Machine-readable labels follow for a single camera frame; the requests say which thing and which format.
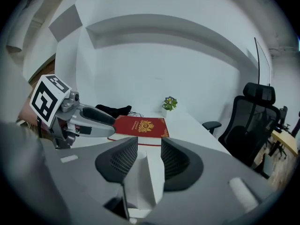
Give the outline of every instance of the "wooden desk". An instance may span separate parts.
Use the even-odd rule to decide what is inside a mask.
[[[298,155],[296,139],[292,137],[292,135],[290,135],[288,132],[283,130],[281,133],[279,133],[274,130],[271,136],[274,137],[277,140],[277,142],[274,148],[270,151],[270,156],[274,154],[274,152],[280,146],[280,144],[283,144],[294,156]]]

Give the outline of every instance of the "white wall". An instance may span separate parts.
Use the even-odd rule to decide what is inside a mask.
[[[81,30],[82,28],[78,28],[61,40],[57,45],[55,56],[55,74],[68,84],[72,90],[77,90],[75,64]]]
[[[258,29],[232,0],[77,0],[76,8],[84,27],[132,14],[183,18],[212,29],[257,60],[256,37],[272,65]],[[245,76],[244,64],[232,66],[179,46],[125,43],[95,52],[89,49],[87,53],[95,53],[96,59],[84,55],[84,49],[78,49],[80,56],[94,61],[83,67],[77,60],[77,88],[91,105],[132,105],[143,112],[157,110],[165,96],[174,96],[199,122],[225,121],[225,129],[239,84],[257,81],[257,77]]]
[[[282,56],[273,60],[273,83],[277,108],[287,106],[285,123],[291,125],[291,131],[298,122],[300,111],[300,56]],[[300,133],[297,134],[300,148]]]
[[[53,23],[63,12],[65,12],[69,7],[73,6],[77,0],[62,0],[58,8],[56,9],[52,19],[51,23]]]
[[[47,16],[41,28],[36,32],[25,54],[23,76],[27,81],[36,74],[43,65],[46,65],[54,59],[57,41],[49,29],[49,24],[56,9],[57,7],[54,7],[52,12]]]
[[[268,62],[268,48],[258,29],[232,0],[77,0],[82,23],[87,26],[104,19],[129,14],[160,14],[180,17],[208,27],[254,57],[254,37],[260,42]]]
[[[10,32],[7,45],[15,48],[18,53],[23,50],[24,40],[30,23],[43,2],[44,0],[33,0],[27,8],[24,8]]]

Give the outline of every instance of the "gold emblem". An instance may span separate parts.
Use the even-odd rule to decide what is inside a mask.
[[[154,128],[154,125],[145,120],[141,120],[140,125],[139,125],[139,132],[141,133],[146,133],[146,132],[151,132],[151,129]]]
[[[168,136],[169,136],[168,130],[165,129],[165,132],[164,132],[164,134],[162,134],[162,137],[168,137]]]

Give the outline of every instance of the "white table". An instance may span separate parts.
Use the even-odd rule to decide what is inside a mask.
[[[160,113],[151,112],[144,114],[144,117],[161,118],[162,115]],[[209,131],[186,112],[171,112],[168,117],[165,118],[165,122],[171,138],[184,140],[230,154]],[[92,146],[107,142],[109,142],[107,138],[77,137],[72,148]],[[147,153],[155,201],[158,203],[162,197],[165,182],[164,164],[160,158],[161,147],[139,145],[138,151]]]

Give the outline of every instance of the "red book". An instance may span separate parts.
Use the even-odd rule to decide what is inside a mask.
[[[163,118],[139,118],[120,115],[113,126],[118,134],[152,138],[169,136]]]

